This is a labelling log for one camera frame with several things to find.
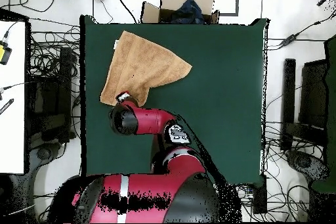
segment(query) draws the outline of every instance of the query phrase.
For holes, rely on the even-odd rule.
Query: towel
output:
[[[124,31],[117,43],[100,101],[115,106],[128,91],[143,106],[150,88],[188,75],[192,66],[170,50]]]

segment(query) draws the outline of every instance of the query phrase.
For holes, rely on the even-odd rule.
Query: green panel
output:
[[[326,180],[315,181],[312,188],[322,193],[336,193],[336,36],[326,41],[325,45],[325,55],[329,61],[325,82],[329,93],[326,160],[330,168],[330,176]]]
[[[182,80],[150,90],[144,107],[180,114],[230,183],[259,182],[263,31],[254,26],[91,24],[85,33],[87,173],[148,173],[151,135],[119,136],[99,96],[123,30],[191,64]]]

